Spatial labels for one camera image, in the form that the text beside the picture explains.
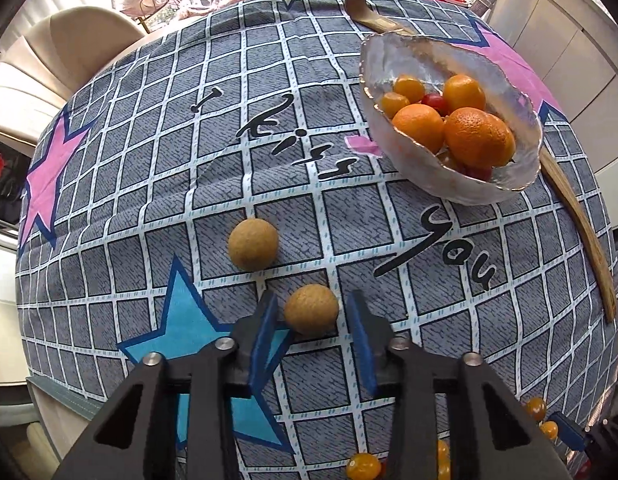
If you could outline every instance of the beige chair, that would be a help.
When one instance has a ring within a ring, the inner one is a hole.
[[[102,7],[62,10],[34,25],[0,59],[0,141],[32,156],[71,95],[143,37]]]

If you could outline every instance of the metal screw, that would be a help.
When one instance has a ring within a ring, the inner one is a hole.
[[[160,361],[163,360],[163,355],[158,352],[149,352],[145,357],[143,357],[143,364],[147,366],[157,365]]]
[[[218,350],[231,350],[235,345],[235,341],[230,337],[221,337],[215,340],[215,347]]]
[[[394,350],[406,350],[409,348],[409,340],[404,337],[394,337],[389,341],[389,346]]]
[[[482,356],[476,352],[467,352],[463,355],[464,364],[469,366],[480,366],[482,364]]]

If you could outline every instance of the wooden back scratcher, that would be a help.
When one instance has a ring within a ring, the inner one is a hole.
[[[369,9],[367,7],[367,0],[345,0],[345,10],[354,22],[360,23],[376,32],[397,32],[406,36],[417,34],[411,28],[399,25],[393,20],[381,16],[375,10]],[[582,206],[578,202],[575,193],[573,193],[567,176],[545,146],[540,149],[540,168],[544,177],[553,186],[553,189],[564,203],[576,225],[585,247],[586,256],[588,256],[589,262],[593,267],[593,272],[600,288],[606,322],[611,323],[615,319],[614,280],[611,272],[609,272],[606,257],[602,252],[596,232],[582,210]]]

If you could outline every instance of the table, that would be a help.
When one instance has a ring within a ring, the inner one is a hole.
[[[496,38],[451,4],[370,2],[468,48]],[[148,351],[193,353],[252,312],[264,289],[283,305],[299,286],[322,283],[339,299],[361,288],[373,312],[428,351],[479,351],[522,400],[546,397],[550,411],[580,423],[598,416],[615,380],[618,319],[604,322],[568,213],[541,176],[514,200],[467,207],[370,154],[358,102],[366,34],[343,0],[247,0],[142,46],[68,102],[41,136],[21,221],[18,303],[33,374],[105,400]],[[546,88],[535,94],[546,97],[547,145],[618,285],[586,155]],[[421,215],[432,206],[431,220],[453,228],[373,278],[429,234]],[[225,249],[252,216],[280,235],[277,262],[254,274]],[[444,264],[446,243],[460,237],[473,244],[470,257]],[[471,278],[487,267],[488,282]],[[262,391],[233,402],[246,479],[343,478],[356,451],[385,456],[392,405],[359,386],[342,312],[320,339],[281,326],[275,348]],[[186,397],[180,406],[183,447]],[[448,435],[442,397],[438,430]]]

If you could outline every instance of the fruit bowl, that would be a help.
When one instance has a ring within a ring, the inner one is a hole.
[[[398,131],[378,102],[403,73],[420,79],[428,92],[440,91],[455,74],[478,81],[487,111],[505,121],[516,138],[513,162],[494,168],[491,180],[483,182],[443,166],[434,153]],[[531,100],[482,54],[421,36],[372,34],[361,45],[360,90],[375,142],[396,170],[431,195],[463,205],[503,202],[532,184],[540,171],[542,126]]]

